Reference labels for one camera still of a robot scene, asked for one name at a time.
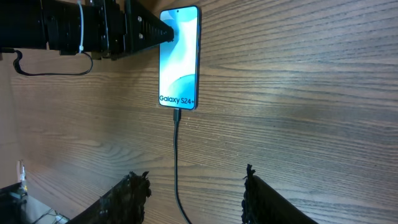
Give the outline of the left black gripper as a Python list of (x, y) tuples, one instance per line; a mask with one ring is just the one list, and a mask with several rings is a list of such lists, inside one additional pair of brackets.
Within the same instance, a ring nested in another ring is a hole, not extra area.
[(115, 0), (84, 1), (83, 49), (93, 59), (117, 60), (173, 41), (174, 30), (138, 1), (125, 0), (124, 11)]

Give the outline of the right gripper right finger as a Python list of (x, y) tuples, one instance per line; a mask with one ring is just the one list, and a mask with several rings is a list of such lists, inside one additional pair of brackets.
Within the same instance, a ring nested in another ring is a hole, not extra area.
[(256, 176), (252, 165), (246, 168), (241, 219), (247, 224), (317, 224)]

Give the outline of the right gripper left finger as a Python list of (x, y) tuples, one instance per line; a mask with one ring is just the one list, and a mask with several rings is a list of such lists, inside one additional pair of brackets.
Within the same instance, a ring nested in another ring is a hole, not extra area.
[(152, 194), (148, 171), (131, 171), (95, 203), (67, 224), (141, 224), (144, 205)]

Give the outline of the Samsung Galaxy smartphone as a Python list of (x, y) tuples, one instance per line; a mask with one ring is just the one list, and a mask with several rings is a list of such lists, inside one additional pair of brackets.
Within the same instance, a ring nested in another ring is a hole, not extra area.
[(164, 10), (160, 20), (174, 31), (159, 48), (159, 103), (194, 110), (198, 106), (201, 10), (185, 6)]

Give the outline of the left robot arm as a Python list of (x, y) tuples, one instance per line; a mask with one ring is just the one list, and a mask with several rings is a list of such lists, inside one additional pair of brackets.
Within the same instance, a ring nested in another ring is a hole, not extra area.
[(138, 1), (1, 0), (2, 48), (117, 60), (173, 39), (174, 30)]

